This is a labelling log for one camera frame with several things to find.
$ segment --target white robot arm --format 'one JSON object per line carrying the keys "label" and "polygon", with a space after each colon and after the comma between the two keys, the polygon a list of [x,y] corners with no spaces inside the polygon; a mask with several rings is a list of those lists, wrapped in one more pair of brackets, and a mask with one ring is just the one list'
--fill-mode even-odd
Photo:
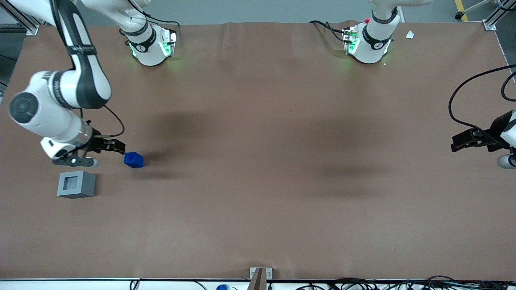
{"label": "white robot arm", "polygon": [[98,162],[86,152],[125,152],[125,144],[106,140],[72,108],[102,108],[111,86],[96,57],[86,25],[69,0],[11,0],[18,9],[56,26],[73,69],[35,73],[25,90],[10,102],[9,114],[20,126],[43,137],[41,146],[54,164],[93,167]]}
{"label": "white robot arm", "polygon": [[362,22],[346,32],[345,50],[363,63],[378,62],[387,53],[392,33],[398,26],[398,6],[422,6],[433,0],[367,0],[373,6],[368,23]]}
{"label": "white robot arm", "polygon": [[156,66],[172,55],[176,32],[149,23],[141,8],[150,1],[82,0],[86,7],[105,15],[122,29],[141,64]]}
{"label": "white robot arm", "polygon": [[451,151],[484,146],[489,152],[509,150],[510,154],[500,156],[497,163],[504,169],[516,169],[516,108],[494,119],[489,129],[471,128],[455,135]]}

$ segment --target yellow floor line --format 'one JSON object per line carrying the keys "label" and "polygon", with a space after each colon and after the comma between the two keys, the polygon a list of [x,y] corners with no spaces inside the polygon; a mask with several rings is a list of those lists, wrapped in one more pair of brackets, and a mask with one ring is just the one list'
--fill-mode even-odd
{"label": "yellow floor line", "polygon": [[[455,0],[455,5],[457,6],[457,11],[464,11],[464,5],[462,4],[462,0]],[[460,20],[467,21],[467,15],[464,14]]]}

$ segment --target brown paper mat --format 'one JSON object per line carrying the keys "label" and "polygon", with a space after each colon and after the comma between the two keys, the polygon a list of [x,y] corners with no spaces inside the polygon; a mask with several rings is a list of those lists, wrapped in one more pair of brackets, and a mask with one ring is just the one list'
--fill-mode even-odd
{"label": "brown paper mat", "polygon": [[[117,27],[90,34],[120,140],[147,166],[92,154],[96,196],[56,197],[59,172],[75,169],[53,166],[7,105],[33,73],[70,63],[55,29],[27,38],[0,111],[0,277],[516,275],[505,152],[449,148],[466,129],[448,117],[450,94],[505,64],[480,23],[400,24],[374,65],[311,24],[185,26],[179,58],[150,68]],[[507,75],[465,87],[457,116],[489,127],[512,109]],[[118,132],[106,110],[85,114]]]}

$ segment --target metal frame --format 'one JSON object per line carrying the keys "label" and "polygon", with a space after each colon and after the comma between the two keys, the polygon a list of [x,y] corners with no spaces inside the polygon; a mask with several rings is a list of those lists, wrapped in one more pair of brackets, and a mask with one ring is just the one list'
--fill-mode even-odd
{"label": "metal frame", "polygon": [[[392,287],[393,284],[397,284],[398,282],[403,282],[399,280],[386,280],[382,283],[378,283],[378,280],[375,280],[378,284],[379,290],[386,290],[388,287]],[[260,280],[259,290],[294,290],[294,289],[327,289],[328,285],[331,284],[332,289],[341,289],[342,284],[337,283],[335,280],[297,280],[297,281],[285,281],[285,280]],[[215,289],[221,284],[225,285],[227,288],[231,290],[246,290],[249,289],[249,286],[256,286],[256,283],[253,284],[252,281],[248,279],[186,279],[186,280],[174,280],[169,281],[169,279],[144,279],[138,280],[134,279],[124,279],[124,280],[58,280],[55,282],[44,280],[44,281],[36,281],[36,280],[17,280],[17,281],[4,281],[0,280],[0,287],[5,290],[26,290],[26,289],[99,289],[99,290],[113,290],[113,289],[127,289],[127,286],[133,286],[131,289],[155,289],[155,290],[170,290],[170,289],[183,289],[183,290],[202,290],[202,287],[205,289]],[[423,285],[418,285],[415,289],[419,290],[420,288],[424,288]],[[512,284],[508,287],[508,290],[516,290]]]}
{"label": "metal frame", "polygon": [[[516,8],[516,0],[504,0],[504,1],[501,1],[501,3],[505,8]],[[503,11],[499,8],[496,8],[491,14],[489,14],[489,16],[486,19],[482,20],[484,29],[486,31],[496,30],[495,25],[507,13],[509,13],[509,11]]]}
{"label": "metal frame", "polygon": [[16,7],[7,0],[0,0],[0,7],[19,23],[19,25],[2,25],[0,26],[0,32],[20,32],[21,27],[23,27],[27,30],[27,35],[36,35],[38,33],[38,26],[45,24],[43,21],[16,9]]}
{"label": "metal frame", "polygon": [[265,290],[267,288],[268,269],[265,267],[255,267],[247,290]]}
{"label": "metal frame", "polygon": [[487,3],[490,3],[492,2],[491,0],[483,0],[483,1],[480,1],[479,3],[469,7],[469,8],[466,8],[464,9],[464,11],[462,11],[462,13],[464,14],[468,14],[469,12],[473,11],[473,10],[476,10],[477,8],[480,8],[482,6],[484,6],[485,4]]}
{"label": "metal frame", "polygon": [[251,267],[251,268],[249,268],[249,279],[253,279],[254,273],[259,268],[265,269],[267,280],[272,279],[272,268],[267,268],[267,267]]}
{"label": "metal frame", "polygon": [[[155,281],[155,282],[242,282],[247,281],[244,277],[241,278],[131,278],[131,277],[113,277],[113,278],[0,278],[0,282],[21,282],[21,281],[36,281],[36,282],[45,282],[45,281]],[[403,281],[407,281],[408,279],[366,279],[367,281],[374,281],[376,284],[397,284]],[[269,279],[272,283],[333,283],[335,279]],[[480,280],[480,281],[491,281],[495,283],[502,283],[504,280]]]}

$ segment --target gray box with hole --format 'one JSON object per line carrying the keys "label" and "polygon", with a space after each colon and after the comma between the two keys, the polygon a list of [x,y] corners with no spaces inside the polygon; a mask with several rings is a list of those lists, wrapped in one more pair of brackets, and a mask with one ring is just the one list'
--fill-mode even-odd
{"label": "gray box with hole", "polygon": [[57,196],[66,198],[95,195],[95,174],[86,171],[63,172],[59,175]]}

